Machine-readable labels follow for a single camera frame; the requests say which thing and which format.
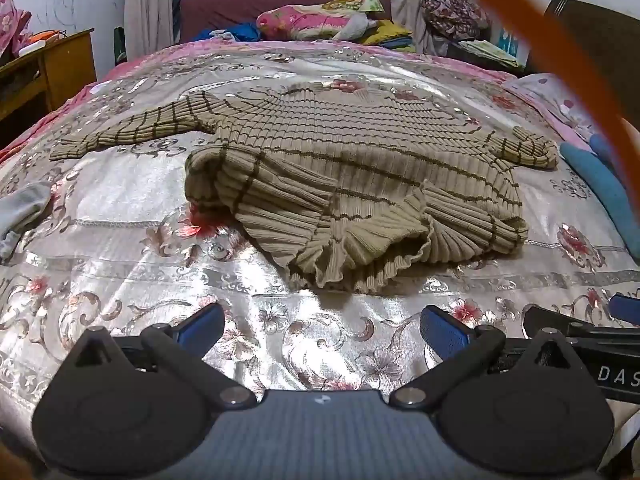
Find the polka dot pink pillow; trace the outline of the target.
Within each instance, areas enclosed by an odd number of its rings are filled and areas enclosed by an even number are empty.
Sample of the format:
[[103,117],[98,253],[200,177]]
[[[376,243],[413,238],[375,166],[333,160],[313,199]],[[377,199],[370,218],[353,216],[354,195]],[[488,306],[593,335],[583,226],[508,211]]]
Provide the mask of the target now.
[[509,80],[502,86],[538,110],[563,141],[590,150],[589,139],[599,132],[598,127],[558,76],[533,74]]

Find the beige left curtain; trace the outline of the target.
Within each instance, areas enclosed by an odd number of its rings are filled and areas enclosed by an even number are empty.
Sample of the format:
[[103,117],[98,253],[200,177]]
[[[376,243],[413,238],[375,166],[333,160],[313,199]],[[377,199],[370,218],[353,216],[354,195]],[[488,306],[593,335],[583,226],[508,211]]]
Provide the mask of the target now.
[[125,46],[129,61],[174,42],[172,0],[124,0]]

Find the wooden bedside desk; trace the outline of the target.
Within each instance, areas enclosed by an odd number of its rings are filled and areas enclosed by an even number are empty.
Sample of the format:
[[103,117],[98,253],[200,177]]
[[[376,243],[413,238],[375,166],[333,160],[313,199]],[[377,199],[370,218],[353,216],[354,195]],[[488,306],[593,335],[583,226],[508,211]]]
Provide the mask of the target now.
[[1,147],[96,82],[93,28],[46,44],[1,67]]

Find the dark floral bundle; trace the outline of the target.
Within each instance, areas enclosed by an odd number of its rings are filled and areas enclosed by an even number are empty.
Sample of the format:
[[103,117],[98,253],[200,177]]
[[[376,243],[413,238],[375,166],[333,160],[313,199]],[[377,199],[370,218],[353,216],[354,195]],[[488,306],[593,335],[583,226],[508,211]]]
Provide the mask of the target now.
[[420,0],[429,32],[452,40],[486,38],[491,29],[488,13],[472,0]]

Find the floral satin bedspread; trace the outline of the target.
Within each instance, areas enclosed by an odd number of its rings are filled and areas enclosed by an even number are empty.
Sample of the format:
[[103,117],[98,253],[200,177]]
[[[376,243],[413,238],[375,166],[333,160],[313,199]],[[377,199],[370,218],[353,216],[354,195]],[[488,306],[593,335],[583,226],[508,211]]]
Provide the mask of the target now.
[[1,167],[1,191],[30,182],[52,209],[1,269],[1,426],[32,444],[30,422],[68,350],[90,326],[134,335],[218,301],[226,314],[207,361],[256,392],[391,392],[437,362],[420,335],[434,304],[468,325],[524,335],[533,306],[612,325],[608,303],[637,296],[639,268],[588,185],[560,165],[518,168],[529,237],[512,258],[411,268],[376,295],[292,288],[267,257],[218,218],[203,219],[183,192],[184,163],[204,133],[118,146],[79,160],[49,154],[67,133],[208,91],[322,82],[408,91],[475,125],[507,134],[556,131],[503,76],[440,58],[329,44],[171,48],[115,70],[67,102]]

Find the dark wooden headboard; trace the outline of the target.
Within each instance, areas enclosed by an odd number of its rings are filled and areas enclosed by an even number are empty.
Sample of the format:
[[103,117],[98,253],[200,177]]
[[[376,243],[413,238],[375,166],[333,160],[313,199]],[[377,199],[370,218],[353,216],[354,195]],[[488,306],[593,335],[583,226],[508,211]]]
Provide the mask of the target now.
[[551,0],[555,18],[596,64],[620,101],[623,116],[639,127],[639,20],[580,0]]

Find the beige striped knit sweater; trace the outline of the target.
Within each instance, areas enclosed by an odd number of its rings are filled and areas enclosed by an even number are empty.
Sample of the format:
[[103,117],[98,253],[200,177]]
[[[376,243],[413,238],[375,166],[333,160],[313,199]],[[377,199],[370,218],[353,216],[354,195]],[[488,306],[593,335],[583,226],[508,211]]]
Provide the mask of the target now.
[[549,170],[554,143],[475,125],[409,92],[328,84],[198,92],[101,130],[51,158],[199,131],[186,199],[224,208],[297,284],[376,292],[417,263],[510,255],[528,226],[513,168]]

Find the pink floral fabric cover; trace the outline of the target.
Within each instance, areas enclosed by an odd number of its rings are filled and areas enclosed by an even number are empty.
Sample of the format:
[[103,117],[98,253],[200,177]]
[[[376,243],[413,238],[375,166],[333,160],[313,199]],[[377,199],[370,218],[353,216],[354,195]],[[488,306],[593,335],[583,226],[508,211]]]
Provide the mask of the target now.
[[29,37],[28,25],[32,14],[19,9],[14,0],[0,0],[0,53],[13,56],[21,50]]

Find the blue folded garment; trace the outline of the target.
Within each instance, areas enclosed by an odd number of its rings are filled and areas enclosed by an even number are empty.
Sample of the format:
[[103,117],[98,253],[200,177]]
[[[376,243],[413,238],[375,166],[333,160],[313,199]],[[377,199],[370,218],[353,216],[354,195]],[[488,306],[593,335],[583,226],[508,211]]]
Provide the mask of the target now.
[[614,153],[603,134],[589,139],[590,150],[563,142],[561,156],[584,180],[610,216],[628,252],[639,259],[639,219],[631,207],[626,188],[617,175]]

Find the blue crumpled cloth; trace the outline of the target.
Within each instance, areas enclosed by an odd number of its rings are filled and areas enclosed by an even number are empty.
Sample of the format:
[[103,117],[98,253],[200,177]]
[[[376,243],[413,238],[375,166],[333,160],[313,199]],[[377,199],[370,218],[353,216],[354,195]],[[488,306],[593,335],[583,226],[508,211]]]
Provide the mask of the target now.
[[227,41],[257,42],[262,39],[262,34],[254,22],[246,22],[228,28],[203,29],[192,38],[192,41],[214,38]]

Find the grey small cloth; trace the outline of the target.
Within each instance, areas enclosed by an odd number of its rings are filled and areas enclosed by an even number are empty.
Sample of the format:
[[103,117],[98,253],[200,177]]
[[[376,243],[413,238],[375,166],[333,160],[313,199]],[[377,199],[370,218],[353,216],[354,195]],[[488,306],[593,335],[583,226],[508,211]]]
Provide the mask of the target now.
[[6,262],[26,228],[42,216],[51,200],[47,183],[35,182],[1,199],[1,261]]

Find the stack of papers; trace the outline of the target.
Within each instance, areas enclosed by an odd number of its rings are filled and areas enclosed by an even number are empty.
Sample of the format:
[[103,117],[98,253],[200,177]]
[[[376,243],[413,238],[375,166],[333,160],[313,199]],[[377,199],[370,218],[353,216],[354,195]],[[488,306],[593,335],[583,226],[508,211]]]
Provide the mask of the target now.
[[523,68],[523,65],[518,62],[515,56],[486,40],[463,40],[457,43],[457,47],[465,52],[475,54],[480,58],[487,58],[489,61],[494,61],[504,66],[516,68],[517,70]]

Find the yellow folded blanket stack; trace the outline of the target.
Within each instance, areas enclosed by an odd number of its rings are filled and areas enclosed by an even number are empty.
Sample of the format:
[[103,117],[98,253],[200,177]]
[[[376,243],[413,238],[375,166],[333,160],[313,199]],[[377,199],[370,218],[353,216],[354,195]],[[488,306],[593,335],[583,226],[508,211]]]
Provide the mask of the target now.
[[412,32],[391,20],[378,20],[376,25],[357,40],[364,46],[381,47],[388,50],[414,52]]

